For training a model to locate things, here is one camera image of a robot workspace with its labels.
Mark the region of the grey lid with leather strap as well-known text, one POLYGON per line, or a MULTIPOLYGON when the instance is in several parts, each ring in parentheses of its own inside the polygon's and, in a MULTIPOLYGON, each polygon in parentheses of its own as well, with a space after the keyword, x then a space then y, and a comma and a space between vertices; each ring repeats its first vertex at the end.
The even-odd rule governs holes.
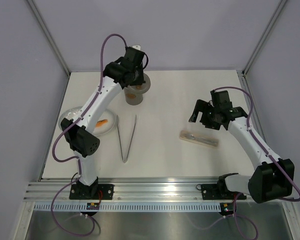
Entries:
POLYGON ((133 86, 129 85, 127 89, 131 91, 133 94, 146 93, 151 87, 151 80, 146 73, 143 74, 143 80, 144 83, 142 83, 141 85, 133 85, 133 86))

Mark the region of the grey cylindrical lunch container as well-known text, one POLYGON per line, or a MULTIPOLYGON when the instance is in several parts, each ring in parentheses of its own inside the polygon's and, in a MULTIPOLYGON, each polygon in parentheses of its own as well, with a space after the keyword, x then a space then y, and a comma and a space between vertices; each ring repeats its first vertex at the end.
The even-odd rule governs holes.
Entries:
POLYGON ((124 88, 126 102, 131 106, 139 105, 143 101, 142 88, 140 85, 124 88))

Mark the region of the steel serving tongs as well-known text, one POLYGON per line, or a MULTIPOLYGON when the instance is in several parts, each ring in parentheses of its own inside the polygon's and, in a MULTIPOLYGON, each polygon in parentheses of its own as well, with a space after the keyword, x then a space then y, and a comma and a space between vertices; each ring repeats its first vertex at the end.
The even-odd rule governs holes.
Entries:
POLYGON ((138 122, 138 118, 137 115, 135 115, 132 124, 132 130, 129 134, 129 137, 125 136, 124 138, 122 138, 120 117, 119 115, 115 116, 115 128, 118 137, 119 153, 120 153, 121 160, 124 164, 128 162, 128 159, 131 154, 132 144, 135 138, 135 133, 137 128, 137 122, 138 122))

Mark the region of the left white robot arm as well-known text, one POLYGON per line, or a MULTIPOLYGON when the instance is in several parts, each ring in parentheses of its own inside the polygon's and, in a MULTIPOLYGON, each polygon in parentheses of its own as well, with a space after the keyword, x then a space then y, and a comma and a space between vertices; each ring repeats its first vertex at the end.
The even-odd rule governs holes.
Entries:
POLYGON ((60 123, 62 135, 77 159, 80 193, 87 199, 98 194, 93 156, 100 146, 100 140, 93 134, 96 124, 122 90, 128 89, 139 97, 150 89, 150 78, 144 73, 148 62, 139 45, 127 46, 124 56, 105 66, 99 85, 80 112, 73 119, 63 118, 60 123))

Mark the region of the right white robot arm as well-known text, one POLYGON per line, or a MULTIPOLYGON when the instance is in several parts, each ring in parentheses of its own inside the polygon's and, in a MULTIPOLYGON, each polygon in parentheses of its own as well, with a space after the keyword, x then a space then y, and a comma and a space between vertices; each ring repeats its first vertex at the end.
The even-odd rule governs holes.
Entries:
POLYGON ((242 107, 233 106, 224 87, 210 94, 210 101, 196 101, 189 122, 196 122, 201 115, 200 123, 205 128, 219 130, 224 127, 241 145, 254 168, 251 176, 239 173, 220 176, 216 184, 218 195, 229 198, 233 193, 242 193, 258 204, 290 196, 295 172, 293 162, 289 158, 282 159, 266 144, 250 123, 251 115, 242 107))

